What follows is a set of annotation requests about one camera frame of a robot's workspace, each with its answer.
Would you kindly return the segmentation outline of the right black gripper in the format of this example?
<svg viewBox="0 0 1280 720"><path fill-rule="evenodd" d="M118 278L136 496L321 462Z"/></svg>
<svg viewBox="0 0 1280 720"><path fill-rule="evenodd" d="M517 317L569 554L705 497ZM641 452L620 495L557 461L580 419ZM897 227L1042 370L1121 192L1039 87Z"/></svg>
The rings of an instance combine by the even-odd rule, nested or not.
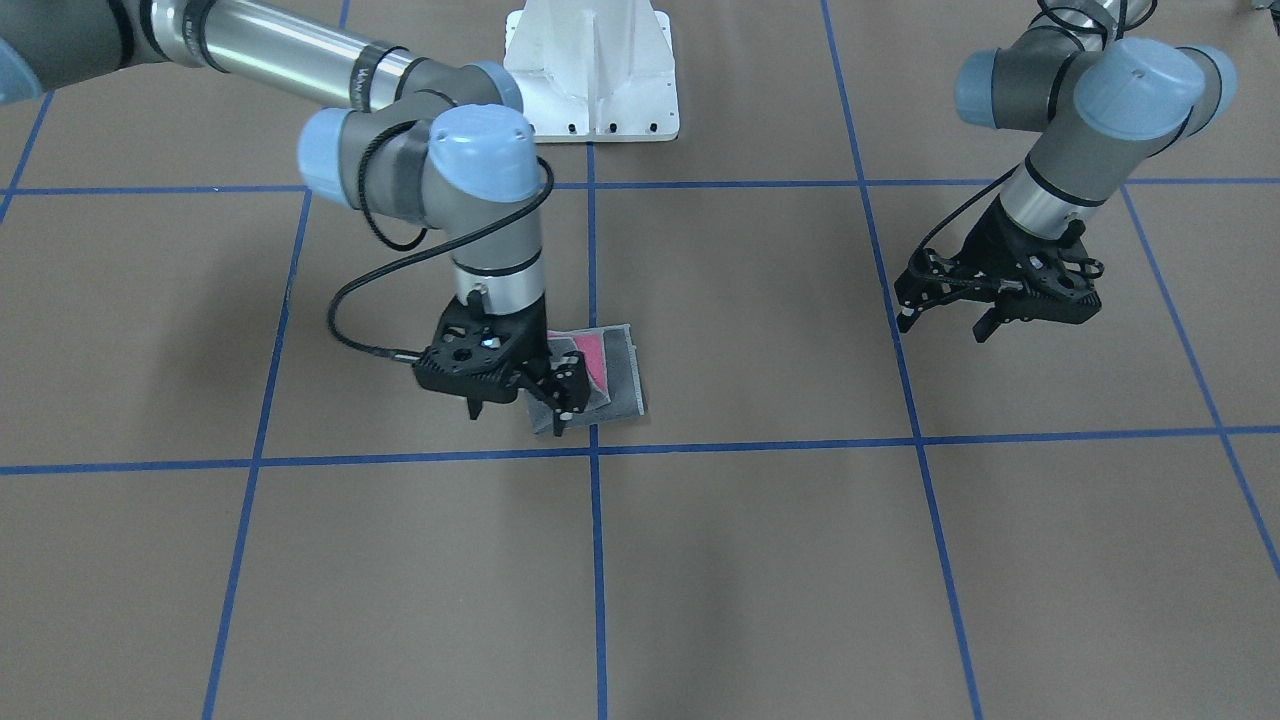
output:
<svg viewBox="0 0 1280 720"><path fill-rule="evenodd" d="M585 409L590 392L580 351L552 357L544 297L509 314L486 313L476 297L452 299L413 377L424 389L466 398L471 421L484 404L512 404L524 389L552 410L554 437Z"/></svg>

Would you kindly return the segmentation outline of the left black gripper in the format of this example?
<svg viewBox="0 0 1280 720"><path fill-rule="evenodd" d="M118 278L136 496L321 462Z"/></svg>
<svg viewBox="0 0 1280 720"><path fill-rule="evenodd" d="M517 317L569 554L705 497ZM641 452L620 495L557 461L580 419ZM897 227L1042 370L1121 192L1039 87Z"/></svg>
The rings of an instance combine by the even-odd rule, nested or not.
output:
<svg viewBox="0 0 1280 720"><path fill-rule="evenodd" d="M893 283L899 333L923 313L959 301L988 307L972 328L977 343L1011 322L1088 322L1102 307L1094 283L1105 265L1088 255L1084 233L1085 223L1071 219L1056 240L1044 240L992 202L951 258L936 252L928 234Z"/></svg>

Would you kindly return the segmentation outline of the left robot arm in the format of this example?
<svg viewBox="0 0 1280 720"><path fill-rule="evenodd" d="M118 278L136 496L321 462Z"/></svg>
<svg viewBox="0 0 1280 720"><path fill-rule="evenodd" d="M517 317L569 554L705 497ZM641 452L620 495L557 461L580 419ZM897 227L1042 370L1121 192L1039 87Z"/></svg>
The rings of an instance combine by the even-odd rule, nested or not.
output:
<svg viewBox="0 0 1280 720"><path fill-rule="evenodd" d="M1239 88L1225 51L1138 36L1156 6L1042 1L1015 44L965 60L957 115L1037 141L979 192L989 205L956 254L915 247L893 284L900 332L961 301L986 305L978 342L1012 322L1079 325L1100 311L1105 265L1083 243L1089 220L1146 159L1222 117Z"/></svg>

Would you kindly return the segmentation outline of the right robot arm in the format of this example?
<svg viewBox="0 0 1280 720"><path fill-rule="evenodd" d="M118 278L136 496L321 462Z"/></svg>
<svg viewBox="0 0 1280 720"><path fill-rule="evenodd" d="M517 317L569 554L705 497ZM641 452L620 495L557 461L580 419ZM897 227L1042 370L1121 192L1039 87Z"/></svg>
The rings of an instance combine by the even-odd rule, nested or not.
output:
<svg viewBox="0 0 1280 720"><path fill-rule="evenodd" d="M538 213L554 174L504 68L449 67L261 1L5 1L1 29L5 104L163 61L317 102L297 143L303 183L358 211L399 255L335 292L330 336L407 364L421 388L463 398L471 418L527 395L561 434L586 411L585 355L556 356L548 340ZM454 292L425 348L339 328L356 290L442 255Z"/></svg>

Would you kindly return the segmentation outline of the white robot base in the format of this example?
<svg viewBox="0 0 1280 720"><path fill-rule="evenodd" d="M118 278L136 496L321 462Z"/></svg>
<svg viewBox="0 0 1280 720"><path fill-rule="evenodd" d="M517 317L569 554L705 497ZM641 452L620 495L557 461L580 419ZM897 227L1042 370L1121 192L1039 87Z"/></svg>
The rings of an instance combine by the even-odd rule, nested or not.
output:
<svg viewBox="0 0 1280 720"><path fill-rule="evenodd" d="M649 1L526 1L506 18L503 65L538 143L680 136L672 23Z"/></svg>

